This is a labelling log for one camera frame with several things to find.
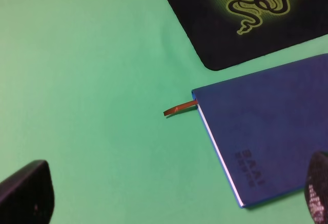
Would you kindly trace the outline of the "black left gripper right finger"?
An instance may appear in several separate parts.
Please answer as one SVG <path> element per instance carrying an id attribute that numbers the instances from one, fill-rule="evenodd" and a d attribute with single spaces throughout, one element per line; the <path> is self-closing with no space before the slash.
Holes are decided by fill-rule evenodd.
<path id="1" fill-rule="evenodd" d="M 314 223 L 327 223 L 327 152 L 315 152 L 310 160 L 304 196 Z"/>

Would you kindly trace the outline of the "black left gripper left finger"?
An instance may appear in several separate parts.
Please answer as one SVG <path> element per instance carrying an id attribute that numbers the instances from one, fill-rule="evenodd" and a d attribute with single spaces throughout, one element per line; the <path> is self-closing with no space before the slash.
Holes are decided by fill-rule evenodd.
<path id="1" fill-rule="evenodd" d="M 50 223 L 54 206 L 46 160 L 34 160 L 1 182 L 1 223 Z"/>

